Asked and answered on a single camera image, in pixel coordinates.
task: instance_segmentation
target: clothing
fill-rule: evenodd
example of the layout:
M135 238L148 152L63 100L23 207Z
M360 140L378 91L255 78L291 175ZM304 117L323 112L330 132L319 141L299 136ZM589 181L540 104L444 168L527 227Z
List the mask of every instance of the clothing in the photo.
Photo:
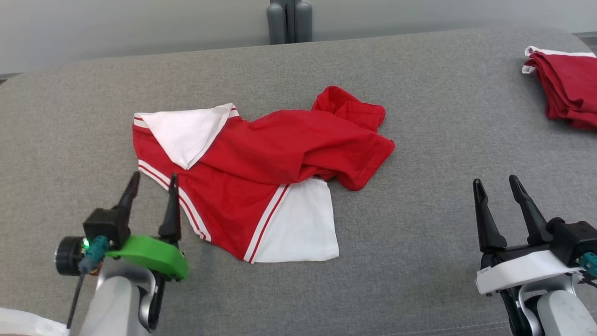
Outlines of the clothing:
M384 117L382 106L328 87L311 111L253 122L231 103L138 113L133 143L139 170L162 187L178 174L202 239L248 262L322 261L339 255L325 181L365 186L395 146L376 133Z
M566 53L530 46L523 74L537 70L547 95L546 115L566 119L581 129L597 127L597 58L593 53Z

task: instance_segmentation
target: gray table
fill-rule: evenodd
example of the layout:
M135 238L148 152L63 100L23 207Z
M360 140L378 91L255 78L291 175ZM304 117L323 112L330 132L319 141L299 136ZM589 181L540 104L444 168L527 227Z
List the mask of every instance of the gray table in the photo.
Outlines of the gray table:
M76 279L53 252L114 204L137 160L135 112L233 102L255 119L310 108L326 86L381 104L396 150L359 192L331 182L340 257L249 265L199 241L188 221L187 282L169 284L158 335L508 335L499 297L479 295L472 181L496 223L524 243L507 177L546 218L597 224L597 138L548 121L524 48L587 51L540 28L123 57L19 75L0 86L0 306L65 321ZM166 192L143 177L131 226L154 234ZM94 281L85 283L75 329ZM597 296L580 287L589 309Z

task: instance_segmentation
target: red and white shirt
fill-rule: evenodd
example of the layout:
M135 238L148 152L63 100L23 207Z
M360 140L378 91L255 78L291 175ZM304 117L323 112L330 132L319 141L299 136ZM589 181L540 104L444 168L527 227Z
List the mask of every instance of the red and white shirt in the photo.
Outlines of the red and white shirt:
M248 262L323 261L339 255L330 191L336 177L360 190L394 149L377 134L382 106L338 87L311 111L249 122L231 104L137 113L139 170L167 189L202 239Z

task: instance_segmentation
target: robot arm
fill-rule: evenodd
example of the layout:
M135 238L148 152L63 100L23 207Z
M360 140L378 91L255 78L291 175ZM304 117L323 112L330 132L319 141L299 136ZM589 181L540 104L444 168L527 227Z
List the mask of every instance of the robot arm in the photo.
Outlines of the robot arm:
M507 246L487 206L481 180L473 182L483 253L476 279L479 293L501 295L514 336L596 335L597 324L577 298L574 285L591 283L597 276L597 230L584 221L546 222L515 175L510 176L510 187L527 225L527 245ZM537 291L546 293L533 296Z
M135 172L116 206L96 209L87 218L85 237L65 237L56 250L58 272L80 277L68 329L84 276L98 276L82 336L149 335L158 324L166 282L187 278L188 264L178 247L177 177L171 179L168 207L157 238L131 235L128 228L139 180L140 174Z

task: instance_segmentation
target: white plastic part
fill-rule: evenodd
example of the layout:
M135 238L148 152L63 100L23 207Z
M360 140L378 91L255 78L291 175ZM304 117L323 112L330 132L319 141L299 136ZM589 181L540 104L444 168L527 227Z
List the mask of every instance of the white plastic part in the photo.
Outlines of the white plastic part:
M139 289L125 277L105 280L91 300L80 336L149 336L139 322Z
M486 294L582 270L569 268L551 251L538 251L477 272L477 289Z
M52 321L26 311L0 308L0 335L68 336L70 330L60 322Z
M553 291L537 302L537 311L545 336L594 336L597 324L591 313L574 294Z

